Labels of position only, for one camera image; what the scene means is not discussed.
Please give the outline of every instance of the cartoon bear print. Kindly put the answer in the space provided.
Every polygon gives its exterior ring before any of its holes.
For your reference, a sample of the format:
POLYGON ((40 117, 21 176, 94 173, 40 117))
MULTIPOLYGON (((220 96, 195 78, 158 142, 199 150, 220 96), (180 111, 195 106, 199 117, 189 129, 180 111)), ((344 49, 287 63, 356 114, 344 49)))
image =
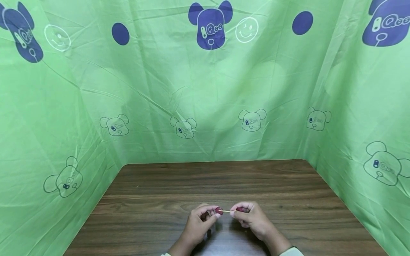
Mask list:
POLYGON ((192 118, 188 118, 186 121, 179 121, 175 117, 171 117, 169 123, 175 127, 175 133, 184 139, 191 139, 194 137, 193 128, 196 127, 196 122, 192 118))
POLYGON ((373 0, 369 15, 372 18, 362 36, 366 45, 392 46, 407 36, 410 27, 410 1, 373 0))
POLYGON ((205 50, 215 50, 225 43, 225 24, 232 20, 233 9, 229 1, 223 1, 218 9, 206 9, 193 3, 188 11, 188 19, 197 26, 196 42, 205 50))
POLYGON ((68 197, 80 187, 82 175, 77 171, 78 161, 70 156, 66 160, 66 166, 60 174, 51 175, 46 178, 43 189, 46 193, 59 191, 61 197, 68 197))
POLYGON ((34 20, 26 7, 18 2, 17 10, 7 9, 0 3, 0 27, 10 31, 19 54, 31 63, 43 59, 43 50, 33 36, 34 20))
POLYGON ((126 126, 129 122, 126 115, 120 114, 114 118, 102 117, 100 119, 100 126, 102 128, 108 128, 108 132, 112 136, 124 136, 130 132, 126 126))
POLYGON ((332 113, 330 111, 315 110, 314 107, 307 109, 307 124, 306 127, 316 131, 323 131, 325 129, 325 123, 330 122, 332 113))
POLYGON ((256 112, 242 110, 239 113, 239 119, 243 120, 242 129, 245 131, 258 131, 261 128, 260 121, 266 118, 266 111, 259 109, 256 112))
POLYGON ((395 186, 399 177, 410 178, 410 160, 399 159, 387 152, 386 145, 375 141, 367 145, 366 152, 371 156, 363 168, 368 175, 388 186, 395 186))

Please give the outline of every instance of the left hand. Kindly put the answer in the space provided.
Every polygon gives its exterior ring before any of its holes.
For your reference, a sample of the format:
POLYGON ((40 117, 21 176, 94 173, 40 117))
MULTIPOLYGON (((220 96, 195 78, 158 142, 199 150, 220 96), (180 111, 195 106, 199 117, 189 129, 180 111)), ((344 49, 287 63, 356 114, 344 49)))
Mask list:
POLYGON ((221 216, 215 213, 217 205, 200 204, 191 211, 185 229, 178 241, 170 248, 170 255, 189 255, 205 237, 208 230, 221 216))

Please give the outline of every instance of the bear ear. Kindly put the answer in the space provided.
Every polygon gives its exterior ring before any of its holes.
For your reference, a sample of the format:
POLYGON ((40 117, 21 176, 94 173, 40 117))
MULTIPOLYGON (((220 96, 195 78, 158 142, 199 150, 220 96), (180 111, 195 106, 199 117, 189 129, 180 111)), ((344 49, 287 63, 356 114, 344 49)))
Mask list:
MULTIPOLYGON (((5 9, 6 9, 6 8, 0 3, 0 14, 2 14, 5 9)), ((1 15, 1 17, 0 17, 0 27, 2 27, 2 28, 5 29, 5 30, 9 30, 9 29, 7 28, 5 22, 4 22, 3 15, 1 15)))
POLYGON ((46 193, 51 193, 57 190, 57 178, 59 175, 51 175, 46 178, 43 184, 43 189, 46 193))
POLYGON ((373 156, 376 152, 387 151, 386 145, 381 141, 375 141, 367 145, 366 152, 373 156))
POLYGON ((326 116, 326 120, 325 122, 330 122, 330 120, 332 119, 332 113, 330 111, 325 111, 323 112, 326 116))
POLYGON ((230 4, 230 2, 223 1, 218 9, 220 9, 221 12, 223 13, 225 24, 229 23, 232 20, 232 16, 233 16, 233 9, 232 9, 232 5, 230 4))
POLYGON ((372 0, 370 7, 369 7, 369 15, 373 15, 376 11, 377 7, 379 7, 385 0, 372 0))
POLYGON ((74 168, 77 168, 78 166, 77 159, 73 156, 69 156, 66 161, 66 166, 69 166, 69 165, 74 166, 74 168))
POLYGON ((130 121, 128 120, 128 117, 126 115, 123 114, 119 114, 118 116, 119 119, 122 119, 124 121, 124 124, 129 123, 130 121))
POLYGON ((256 111, 256 113, 260 115, 261 120, 264 120, 266 118, 266 111, 264 109, 259 109, 258 111, 256 111))
POLYGON ((188 118, 187 122, 192 126, 192 128, 196 127, 196 122, 193 118, 188 118))
POLYGON ((28 22, 28 25, 33 30, 34 29, 34 20, 33 20, 33 17, 31 17, 31 14, 28 12, 27 8, 21 2, 18 2, 17 10, 25 17, 25 19, 28 22))
POLYGON ((401 164, 400 176, 410 178, 410 160, 409 159, 398 159, 401 164))
POLYGON ((198 16, 204 10, 199 3, 193 3, 188 11, 188 19, 192 25, 198 25, 198 16))
POLYGON ((240 119, 240 120, 243 120, 244 117, 245 117, 245 115, 246 115, 247 113, 248 113, 248 111, 246 111, 245 109, 242 110, 242 111, 239 113, 239 119, 240 119))
POLYGON ((309 115, 310 115, 310 113, 312 113, 313 111, 316 111, 316 109, 314 109, 314 107, 309 107, 308 109, 307 109, 307 112, 306 112, 306 117, 309 117, 309 115))
POLYGON ((100 126, 101 126, 102 128, 107 128, 107 127, 108 127, 108 125, 107 125, 108 120, 109 120, 108 118, 102 117, 102 118, 100 119, 100 126))
POLYGON ((175 117, 171 117, 171 119, 169 120, 169 123, 174 127, 177 127, 177 122, 179 122, 179 120, 175 117))

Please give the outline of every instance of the forearm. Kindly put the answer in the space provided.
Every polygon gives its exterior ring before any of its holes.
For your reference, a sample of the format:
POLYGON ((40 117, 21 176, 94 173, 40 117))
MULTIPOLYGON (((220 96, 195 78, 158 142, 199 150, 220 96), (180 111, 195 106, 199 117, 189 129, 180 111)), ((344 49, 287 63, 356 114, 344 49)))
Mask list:
POLYGON ((292 247, 290 241, 273 224, 263 241, 271 256, 278 256, 292 247))
POLYGON ((183 236, 180 236, 180 238, 171 246, 168 253, 172 256, 190 256, 194 248, 195 245, 190 243, 183 236))

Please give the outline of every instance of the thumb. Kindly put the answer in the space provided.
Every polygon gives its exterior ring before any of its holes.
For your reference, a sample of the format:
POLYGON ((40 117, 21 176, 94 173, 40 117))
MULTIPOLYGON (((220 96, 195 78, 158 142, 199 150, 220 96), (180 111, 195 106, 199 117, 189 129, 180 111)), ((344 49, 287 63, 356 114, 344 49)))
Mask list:
POLYGON ((240 211, 231 211, 230 215, 237 220, 243 220, 244 222, 250 223, 249 213, 243 213, 240 211))
POLYGON ((212 225, 216 223, 216 221, 219 219, 221 215, 219 213, 216 213, 211 216, 207 221, 204 222, 204 226, 206 230, 211 229, 212 225))

